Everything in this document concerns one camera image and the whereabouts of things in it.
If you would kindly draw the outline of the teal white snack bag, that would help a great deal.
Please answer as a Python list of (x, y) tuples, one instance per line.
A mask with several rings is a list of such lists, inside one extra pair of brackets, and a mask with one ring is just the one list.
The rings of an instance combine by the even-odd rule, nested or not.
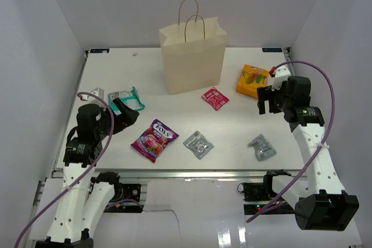
[(111, 109), (116, 115), (120, 115), (121, 112), (119, 108), (113, 102), (116, 98), (119, 98), (127, 107), (135, 111), (145, 109), (145, 105), (140, 101), (140, 96), (135, 87), (132, 87), (130, 91), (118, 91), (108, 94), (108, 101)]

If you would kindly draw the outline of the orange snack bag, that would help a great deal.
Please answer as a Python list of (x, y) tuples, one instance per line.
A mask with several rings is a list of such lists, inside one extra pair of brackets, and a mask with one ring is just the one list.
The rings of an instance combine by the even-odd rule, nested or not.
[(265, 69), (245, 64), (238, 80), (236, 92), (257, 99), (257, 89), (267, 86), (269, 72)]

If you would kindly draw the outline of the purple Fox's candy bag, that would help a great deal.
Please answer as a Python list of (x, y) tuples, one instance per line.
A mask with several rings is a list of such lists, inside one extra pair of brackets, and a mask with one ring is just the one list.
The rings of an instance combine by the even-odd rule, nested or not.
[(166, 126), (160, 120), (155, 119), (150, 127), (131, 144), (131, 147), (151, 162), (155, 163), (156, 159), (164, 151), (166, 146), (178, 137), (178, 133)]

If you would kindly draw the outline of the red candy sachet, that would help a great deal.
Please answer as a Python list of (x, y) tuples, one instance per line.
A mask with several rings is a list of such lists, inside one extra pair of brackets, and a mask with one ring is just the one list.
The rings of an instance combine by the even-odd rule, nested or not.
[(212, 87), (210, 90), (202, 95), (202, 99), (207, 102), (211, 107), (218, 111), (220, 110), (228, 101), (225, 95), (223, 95), (217, 88)]

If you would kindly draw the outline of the grey sachet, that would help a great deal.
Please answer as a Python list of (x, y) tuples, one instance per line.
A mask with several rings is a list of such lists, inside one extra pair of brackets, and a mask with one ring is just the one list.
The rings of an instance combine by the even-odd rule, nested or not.
[(199, 131), (195, 131), (183, 144), (199, 160), (203, 159), (214, 148), (214, 145)]
[(277, 154), (277, 151), (262, 134), (251, 140), (248, 147), (254, 148), (256, 158), (259, 161), (267, 160)]

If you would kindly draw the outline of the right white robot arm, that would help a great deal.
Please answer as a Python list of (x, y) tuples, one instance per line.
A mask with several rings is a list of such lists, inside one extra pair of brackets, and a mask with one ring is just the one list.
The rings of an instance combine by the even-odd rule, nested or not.
[(311, 82), (290, 76), (278, 89), (257, 91), (259, 113), (283, 113), (303, 158), (307, 187), (290, 173), (269, 171), (264, 176), (263, 196), (284, 199), (294, 210), (302, 230), (344, 231), (359, 208), (357, 196), (347, 194), (333, 166), (324, 142), (326, 128), (318, 107), (310, 104)]

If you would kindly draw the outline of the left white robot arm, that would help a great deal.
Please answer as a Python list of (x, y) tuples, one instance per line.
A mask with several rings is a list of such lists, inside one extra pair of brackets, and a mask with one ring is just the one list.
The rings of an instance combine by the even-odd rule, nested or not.
[(36, 247), (93, 247), (94, 230), (110, 201), (123, 194), (119, 175), (103, 172), (94, 177), (98, 160), (108, 148), (113, 135), (133, 125), (139, 112), (119, 98), (113, 103), (87, 103), (78, 108), (77, 125), (67, 135), (63, 158), (62, 191), (56, 197), (55, 217), (46, 238)]

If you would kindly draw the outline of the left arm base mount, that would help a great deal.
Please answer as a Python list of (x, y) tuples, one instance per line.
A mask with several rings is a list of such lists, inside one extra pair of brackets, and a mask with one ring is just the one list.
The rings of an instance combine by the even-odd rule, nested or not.
[(108, 201), (106, 209), (112, 207), (123, 207), (125, 204), (135, 204), (141, 207), (141, 185), (140, 184), (124, 184), (118, 172), (101, 172), (96, 178), (94, 184), (107, 182), (113, 186), (114, 194)]

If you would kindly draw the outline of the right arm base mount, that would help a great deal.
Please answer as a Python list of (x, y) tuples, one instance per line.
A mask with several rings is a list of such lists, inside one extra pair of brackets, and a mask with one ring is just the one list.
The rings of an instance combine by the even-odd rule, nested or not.
[(275, 176), (291, 177), (292, 175), (284, 170), (271, 170), (263, 176), (262, 182), (241, 182), (238, 184), (237, 192), (244, 198), (246, 215), (254, 215), (276, 196), (272, 189), (272, 181)]

